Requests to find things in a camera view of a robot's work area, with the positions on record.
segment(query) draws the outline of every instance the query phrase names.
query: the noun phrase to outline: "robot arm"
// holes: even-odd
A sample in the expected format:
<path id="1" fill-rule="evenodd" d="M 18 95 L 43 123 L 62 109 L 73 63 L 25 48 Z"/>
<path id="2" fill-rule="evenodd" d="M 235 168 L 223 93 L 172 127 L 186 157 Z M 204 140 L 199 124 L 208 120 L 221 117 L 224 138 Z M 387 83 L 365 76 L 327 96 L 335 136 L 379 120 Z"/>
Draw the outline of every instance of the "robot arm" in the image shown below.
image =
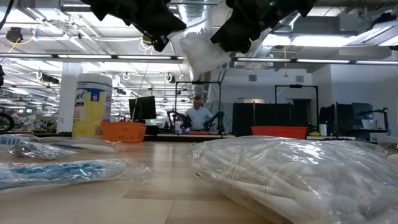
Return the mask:
<path id="1" fill-rule="evenodd" d="M 171 130 L 174 130 L 173 121 L 172 121 L 172 119 L 171 119 L 171 117 L 170 117 L 170 114 L 172 114 L 172 113 L 173 113 L 173 117 L 174 117 L 174 118 L 175 118 L 176 116 L 179 116 L 179 117 L 181 118 L 181 120 L 182 120 L 182 126 L 183 126 L 185 129 L 190 128 L 190 127 L 192 126 L 192 120 L 191 120 L 191 118 L 189 117 L 189 115 L 180 114 L 180 113 L 178 113 L 177 111 L 172 110 L 172 111 L 168 111 L 168 112 L 167 112 L 167 117 L 168 117 L 169 122 L 170 122 L 170 129 L 171 129 Z"/>
<path id="2" fill-rule="evenodd" d="M 226 0 L 233 9 L 231 17 L 211 37 L 227 52 L 248 52 L 251 41 L 257 40 L 262 31 L 274 28 L 289 14 L 298 11 L 307 16 L 316 0 Z"/>
<path id="3" fill-rule="evenodd" d="M 216 118 L 218 118 L 218 124 L 217 124 L 218 133 L 219 133 L 219 134 L 224 133 L 224 125 L 223 125 L 224 112 L 222 112 L 222 111 L 217 112 L 216 114 L 214 114 L 214 116 L 213 116 L 210 120 L 206 121 L 206 122 L 203 124 L 204 127 L 205 127 L 205 131 L 209 131 L 209 130 L 210 130 L 211 125 L 213 124 L 213 121 L 214 121 Z"/>
<path id="4" fill-rule="evenodd" d="M 171 32 L 184 30 L 187 25 L 166 7 L 170 0 L 81 0 L 99 20 L 107 14 L 120 18 L 127 26 L 133 24 L 150 38 L 155 50 L 161 52 L 169 42 Z M 298 11 L 307 16 L 316 0 L 226 0 L 233 9 L 231 17 L 213 35 L 226 52 L 246 53 L 250 40 L 257 40 L 262 31 L 273 28 L 289 14 Z"/>
<path id="5" fill-rule="evenodd" d="M 184 30 L 187 25 L 175 17 L 166 4 L 170 0 L 81 0 L 102 21 L 107 14 L 134 25 L 150 38 L 155 50 L 161 52 L 168 44 L 167 36 Z"/>

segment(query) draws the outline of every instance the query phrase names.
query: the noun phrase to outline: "computer monitor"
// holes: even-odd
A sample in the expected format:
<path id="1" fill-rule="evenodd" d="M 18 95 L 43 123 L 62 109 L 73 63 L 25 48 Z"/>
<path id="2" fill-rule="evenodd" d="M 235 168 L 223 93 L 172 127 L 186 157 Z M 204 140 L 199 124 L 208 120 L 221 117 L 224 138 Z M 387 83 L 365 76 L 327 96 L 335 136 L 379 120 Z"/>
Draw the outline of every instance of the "computer monitor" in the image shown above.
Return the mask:
<path id="1" fill-rule="evenodd" d="M 337 125 L 343 129 L 353 129 L 354 116 L 353 116 L 353 105 L 349 104 L 336 104 L 337 112 Z"/>
<path id="2" fill-rule="evenodd" d="M 373 113 L 363 113 L 372 110 L 373 106 L 369 103 L 353 103 L 353 116 L 355 120 L 373 119 Z"/>
<path id="3" fill-rule="evenodd" d="M 154 96 L 140 97 L 137 99 L 129 100 L 130 106 L 130 117 L 133 121 L 143 119 L 156 119 L 156 105 Z M 132 112 L 136 109 L 134 117 L 132 117 Z"/>

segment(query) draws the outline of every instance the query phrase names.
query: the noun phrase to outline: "desk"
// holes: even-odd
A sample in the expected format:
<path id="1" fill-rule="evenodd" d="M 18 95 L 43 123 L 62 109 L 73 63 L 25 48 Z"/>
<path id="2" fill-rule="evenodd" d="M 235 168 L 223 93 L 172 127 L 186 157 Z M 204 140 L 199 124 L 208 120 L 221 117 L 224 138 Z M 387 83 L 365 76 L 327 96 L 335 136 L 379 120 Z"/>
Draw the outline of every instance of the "desk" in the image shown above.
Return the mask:
<path id="1" fill-rule="evenodd" d="M 356 137 L 351 137 L 351 136 L 307 136 L 307 140 L 318 140 L 318 141 L 324 141 L 324 140 L 356 140 Z"/>
<path id="2" fill-rule="evenodd" d="M 223 135 L 222 138 L 234 138 L 233 135 Z M 221 139 L 218 134 L 158 134 L 145 135 L 144 141 L 162 141 L 162 142 L 203 142 Z"/>
<path id="3" fill-rule="evenodd" d="M 271 224 L 195 175 L 189 143 L 142 142 L 116 154 L 76 159 L 136 159 L 157 171 L 146 184 L 106 181 L 0 190 L 1 224 Z M 10 154 L 0 162 L 22 162 Z"/>

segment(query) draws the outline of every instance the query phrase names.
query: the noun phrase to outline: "lysol wipes container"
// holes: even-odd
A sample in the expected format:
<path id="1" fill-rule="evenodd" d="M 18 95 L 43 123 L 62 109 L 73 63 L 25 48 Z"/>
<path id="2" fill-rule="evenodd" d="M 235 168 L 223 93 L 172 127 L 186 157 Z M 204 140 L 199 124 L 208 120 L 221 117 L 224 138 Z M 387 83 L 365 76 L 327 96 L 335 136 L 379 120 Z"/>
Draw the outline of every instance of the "lysol wipes container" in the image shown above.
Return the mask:
<path id="1" fill-rule="evenodd" d="M 110 121 L 112 79 L 100 74 L 80 74 L 75 95 L 73 136 L 100 138 L 101 122 Z"/>

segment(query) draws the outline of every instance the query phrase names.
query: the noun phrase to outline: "orange basket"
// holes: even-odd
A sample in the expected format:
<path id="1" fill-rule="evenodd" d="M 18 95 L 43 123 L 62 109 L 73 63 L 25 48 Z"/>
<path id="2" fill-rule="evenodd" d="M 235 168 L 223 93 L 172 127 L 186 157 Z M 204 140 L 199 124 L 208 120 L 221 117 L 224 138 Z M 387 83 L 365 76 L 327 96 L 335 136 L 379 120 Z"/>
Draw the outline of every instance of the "orange basket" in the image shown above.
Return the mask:
<path id="1" fill-rule="evenodd" d="M 256 126 L 251 127 L 251 132 L 255 136 L 305 139 L 307 127 Z"/>
<path id="2" fill-rule="evenodd" d="M 146 124 L 133 122 L 101 122 L 102 137 L 111 142 L 139 143 L 144 140 Z"/>

